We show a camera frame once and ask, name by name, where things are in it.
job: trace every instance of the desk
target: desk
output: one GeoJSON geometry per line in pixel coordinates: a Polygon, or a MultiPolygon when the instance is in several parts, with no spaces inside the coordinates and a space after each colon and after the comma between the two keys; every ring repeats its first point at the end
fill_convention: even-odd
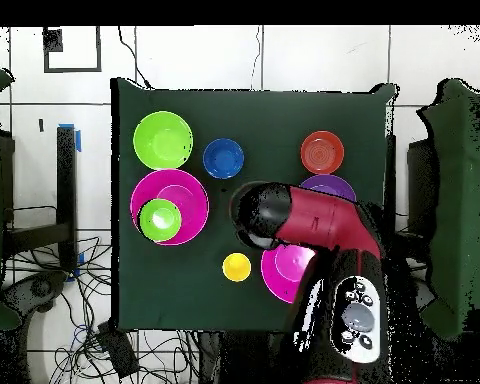
{"type": "Polygon", "coordinates": [[[382,205],[386,161],[386,104],[395,87],[371,93],[144,90],[124,79],[112,89],[113,317],[122,329],[283,329],[289,305],[274,297],[261,277],[261,252],[243,246],[228,216],[236,188],[253,180],[299,184],[310,174],[300,162],[300,144],[316,130],[329,130],[345,146],[336,175],[358,199],[382,205]],[[181,169],[205,187],[210,213],[202,232],[180,246],[158,246],[133,226],[129,204],[149,172],[135,155],[133,133],[155,111],[180,115],[194,135],[181,169]],[[220,137],[237,141],[245,153],[241,172],[229,180],[209,176],[202,163],[206,145],[220,137]],[[251,260],[242,283],[228,281],[222,261],[232,252],[251,260]]]}

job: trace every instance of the purple bowl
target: purple bowl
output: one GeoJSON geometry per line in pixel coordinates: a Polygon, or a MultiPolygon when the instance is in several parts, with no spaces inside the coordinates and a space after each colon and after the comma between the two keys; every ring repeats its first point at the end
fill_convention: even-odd
{"type": "Polygon", "coordinates": [[[302,188],[340,196],[352,202],[356,201],[356,194],[350,184],[343,178],[335,175],[313,175],[303,181],[300,186],[302,188]]]}

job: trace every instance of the silver button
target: silver button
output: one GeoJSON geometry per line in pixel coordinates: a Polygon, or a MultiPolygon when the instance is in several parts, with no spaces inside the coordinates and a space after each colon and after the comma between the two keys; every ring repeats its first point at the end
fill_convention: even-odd
{"type": "Polygon", "coordinates": [[[375,324],[371,311],[361,303],[349,304],[341,314],[341,319],[348,328],[361,333],[370,332],[375,324]]]}

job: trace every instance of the small green bowl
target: small green bowl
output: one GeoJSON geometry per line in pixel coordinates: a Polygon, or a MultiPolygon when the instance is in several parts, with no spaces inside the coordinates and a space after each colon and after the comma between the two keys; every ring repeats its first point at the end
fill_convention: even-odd
{"type": "Polygon", "coordinates": [[[148,239],[167,241],[180,230],[181,213],[169,200],[153,199],[141,208],[138,223],[141,233],[148,239]]]}
{"type": "Polygon", "coordinates": [[[144,117],[133,134],[133,148],[151,169],[179,168],[192,152],[193,137],[188,124],[172,112],[144,117]]]}

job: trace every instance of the magenta bowl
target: magenta bowl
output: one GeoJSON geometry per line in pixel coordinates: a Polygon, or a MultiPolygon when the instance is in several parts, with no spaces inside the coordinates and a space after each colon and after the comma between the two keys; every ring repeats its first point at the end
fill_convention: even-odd
{"type": "Polygon", "coordinates": [[[133,190],[130,213],[135,226],[142,206],[152,199],[174,203],[181,213],[181,228],[162,246],[176,246],[192,240],[203,229],[208,218],[208,196],[202,184],[181,169],[160,169],[146,175],[133,190]]]}
{"type": "Polygon", "coordinates": [[[291,244],[265,250],[261,256],[261,275],[267,288],[283,302],[293,303],[300,280],[313,256],[314,250],[291,244]]]}

